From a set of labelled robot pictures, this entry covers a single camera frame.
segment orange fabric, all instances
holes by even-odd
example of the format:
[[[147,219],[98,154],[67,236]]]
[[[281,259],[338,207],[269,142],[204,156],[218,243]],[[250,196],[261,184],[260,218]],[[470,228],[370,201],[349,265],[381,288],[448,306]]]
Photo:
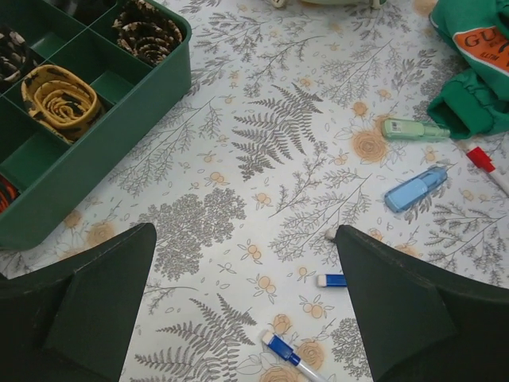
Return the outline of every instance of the orange fabric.
[[[7,207],[9,207],[10,203],[16,199],[17,190],[3,177],[0,177],[0,182],[5,186],[7,192],[7,195],[0,192],[0,212],[4,212]]]

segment floral tablecloth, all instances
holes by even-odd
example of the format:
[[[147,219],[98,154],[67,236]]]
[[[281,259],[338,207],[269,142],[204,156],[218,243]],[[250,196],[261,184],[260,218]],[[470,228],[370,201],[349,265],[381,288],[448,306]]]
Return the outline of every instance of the floral tablecloth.
[[[323,237],[338,224],[509,286],[505,195],[451,142],[380,134],[388,116],[425,119],[464,67],[429,25],[433,1],[163,3],[193,27],[190,94],[41,246],[0,256],[12,278],[156,225],[122,382],[303,381],[262,347],[263,329],[331,381],[370,380],[348,292],[315,286],[341,272]],[[505,134],[479,144],[507,169]],[[433,165],[447,183],[401,216],[387,211],[383,193]]]

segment dry erase marker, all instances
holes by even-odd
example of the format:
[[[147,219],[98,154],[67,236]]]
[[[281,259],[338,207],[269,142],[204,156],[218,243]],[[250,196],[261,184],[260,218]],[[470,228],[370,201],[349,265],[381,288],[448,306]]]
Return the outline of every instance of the dry erase marker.
[[[311,382],[328,382],[322,375],[306,364],[281,338],[267,330],[262,335],[262,342],[283,360],[291,363]]]
[[[344,279],[344,275],[318,275],[317,276],[318,287],[345,287],[347,286],[347,280]]]

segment rolled patterned fabric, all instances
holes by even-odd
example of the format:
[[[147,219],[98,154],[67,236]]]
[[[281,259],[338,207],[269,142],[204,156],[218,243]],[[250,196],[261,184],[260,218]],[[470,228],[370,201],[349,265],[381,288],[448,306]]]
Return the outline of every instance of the rolled patterned fabric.
[[[29,115],[63,140],[73,143],[104,114],[94,90],[55,65],[35,68],[21,83]]]
[[[16,199],[17,191],[4,177],[0,177],[0,213]]]
[[[0,24],[0,93],[6,92],[37,66],[33,56],[19,33]]]
[[[130,0],[113,28],[118,45],[150,66],[160,64],[181,42],[182,33],[158,9],[143,0]]]

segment fern print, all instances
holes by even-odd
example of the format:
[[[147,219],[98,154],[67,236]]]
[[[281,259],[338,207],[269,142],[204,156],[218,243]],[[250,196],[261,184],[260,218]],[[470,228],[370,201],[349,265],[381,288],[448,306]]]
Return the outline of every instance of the fern print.
[[[187,345],[170,347],[149,355],[136,354],[136,361],[154,371],[171,377],[163,380],[151,376],[140,382],[209,382],[220,379],[224,382],[237,382],[236,353],[241,345],[255,345],[246,335],[244,326],[254,326],[257,322],[247,312],[233,309],[226,300],[217,294],[220,312],[214,311],[204,303],[190,298],[201,312],[204,322],[194,324],[184,322],[163,329],[159,333],[172,334],[183,339]]]
[[[274,169],[274,163],[284,164],[283,158],[293,160],[291,148],[305,155],[304,143],[315,142],[311,130],[313,114],[322,114],[315,106],[322,102],[317,95],[301,90],[293,84],[293,92],[273,85],[282,94],[281,99],[263,99],[251,104],[266,107],[271,113],[258,113],[247,117],[235,117],[235,120],[250,128],[233,130],[235,134],[249,142],[233,142],[232,145],[245,153],[238,156],[242,164],[244,181],[265,169]]]

